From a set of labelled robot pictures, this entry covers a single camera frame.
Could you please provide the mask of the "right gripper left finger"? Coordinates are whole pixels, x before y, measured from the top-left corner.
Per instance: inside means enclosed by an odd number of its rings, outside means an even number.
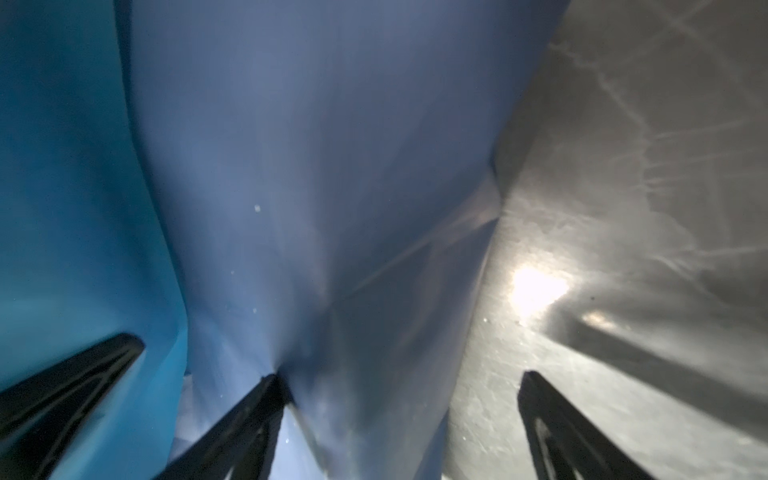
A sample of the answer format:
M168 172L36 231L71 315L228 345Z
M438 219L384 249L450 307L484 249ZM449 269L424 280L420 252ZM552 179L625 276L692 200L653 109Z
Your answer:
M160 480L267 479L289 397L263 377L226 415L156 477Z

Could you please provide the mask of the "light blue wrapping paper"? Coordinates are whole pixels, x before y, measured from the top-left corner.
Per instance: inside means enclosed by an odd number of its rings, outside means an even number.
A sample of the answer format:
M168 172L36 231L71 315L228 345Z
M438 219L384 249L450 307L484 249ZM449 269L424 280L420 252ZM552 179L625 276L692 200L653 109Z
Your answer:
M267 479L438 479L564 1L5 1L1 392L145 349L48 479L158 479L260 380Z

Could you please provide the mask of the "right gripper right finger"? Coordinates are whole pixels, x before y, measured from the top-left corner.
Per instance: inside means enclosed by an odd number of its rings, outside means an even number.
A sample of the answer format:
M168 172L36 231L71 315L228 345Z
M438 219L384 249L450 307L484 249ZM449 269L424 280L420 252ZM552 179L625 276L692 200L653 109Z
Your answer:
M653 479L539 372L524 372L517 402L539 479Z

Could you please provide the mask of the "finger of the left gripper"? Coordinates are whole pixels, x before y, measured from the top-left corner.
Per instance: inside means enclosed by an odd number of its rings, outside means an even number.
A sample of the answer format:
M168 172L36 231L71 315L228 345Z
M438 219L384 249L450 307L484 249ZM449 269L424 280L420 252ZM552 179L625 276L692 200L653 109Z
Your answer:
M1 392L1 477L48 479L79 430L145 349L120 333Z

